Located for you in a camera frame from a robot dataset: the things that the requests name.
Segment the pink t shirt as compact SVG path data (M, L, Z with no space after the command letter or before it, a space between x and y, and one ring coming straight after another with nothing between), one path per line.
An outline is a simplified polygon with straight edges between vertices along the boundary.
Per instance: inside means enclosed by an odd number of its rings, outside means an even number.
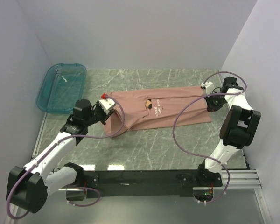
M118 91L107 95L119 102L103 126L107 135L211 121L204 99L183 110L187 104L204 95L200 86Z

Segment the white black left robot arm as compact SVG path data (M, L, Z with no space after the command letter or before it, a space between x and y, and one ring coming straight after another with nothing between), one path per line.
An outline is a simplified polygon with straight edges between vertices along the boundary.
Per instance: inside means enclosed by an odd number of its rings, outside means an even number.
M94 188L84 185L84 170L82 167L69 163L55 173L51 173L55 165L83 138L87 137L88 127L98 122L106 124L114 113L118 102L110 96L100 99L91 105L87 99L76 102L73 113L51 144L36 158L20 168L15 166L9 173L6 196L6 210L10 211L10 204L14 204L27 212L36 213L45 204L48 196L60 188L71 185L84 191L96 192L99 201L101 193Z

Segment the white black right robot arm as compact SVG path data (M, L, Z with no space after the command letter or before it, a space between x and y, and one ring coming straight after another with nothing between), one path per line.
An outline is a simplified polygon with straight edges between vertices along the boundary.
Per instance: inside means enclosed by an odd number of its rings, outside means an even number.
M220 92L212 92L206 98L207 111L216 112L227 104L229 112L221 126L220 141L212 158L206 158L199 166L196 182L200 186L208 186L220 178L222 164L225 164L232 155L252 143L256 133L261 113L254 110L245 98L244 88L238 86L235 77L227 77L223 81Z

